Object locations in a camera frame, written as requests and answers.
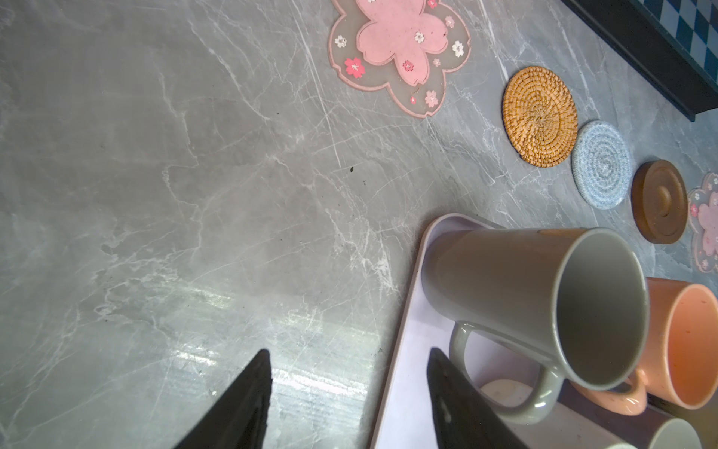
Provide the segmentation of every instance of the coaster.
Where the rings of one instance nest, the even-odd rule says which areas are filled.
[[[709,173],[703,185],[688,195],[693,228],[693,257],[703,273],[718,271],[718,175]]]
[[[361,91],[386,88],[407,114],[433,116],[447,72],[471,50],[459,15],[439,0],[332,0],[341,17],[329,36],[329,61]]]
[[[686,186],[670,162],[646,162],[638,168],[631,203],[635,224],[649,242],[673,244],[683,235],[688,220]]]
[[[528,67],[506,86],[503,125],[521,159],[537,167],[553,167],[569,156],[576,143],[576,105],[556,73]]]
[[[606,121],[581,128],[571,154],[579,193],[596,209],[611,209],[623,201],[632,175],[628,147],[618,130]]]

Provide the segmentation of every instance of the checkered board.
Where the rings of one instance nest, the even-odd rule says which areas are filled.
[[[638,1],[718,83],[718,0]]]

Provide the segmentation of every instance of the light blue coaster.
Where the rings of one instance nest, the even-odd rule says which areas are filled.
[[[628,147],[606,121],[592,121],[579,131],[571,153],[579,193],[596,209],[611,209],[623,201],[632,175]]]

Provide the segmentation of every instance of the pink flower-shaped coaster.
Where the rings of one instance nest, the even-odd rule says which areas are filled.
[[[703,185],[688,194],[693,228],[693,255],[703,273],[718,271],[718,175],[709,173]]]
[[[433,116],[446,72],[469,57],[469,32],[439,0],[332,0],[342,14],[329,36],[329,60],[348,85],[387,88],[409,115]]]

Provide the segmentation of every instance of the orange mug handle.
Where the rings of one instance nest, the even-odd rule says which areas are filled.
[[[636,369],[629,377],[628,383],[631,384],[631,389],[626,393],[597,392],[574,382],[571,382],[571,385],[588,400],[606,410],[621,415],[640,415],[648,404],[648,396],[645,391],[646,378],[643,370]]]

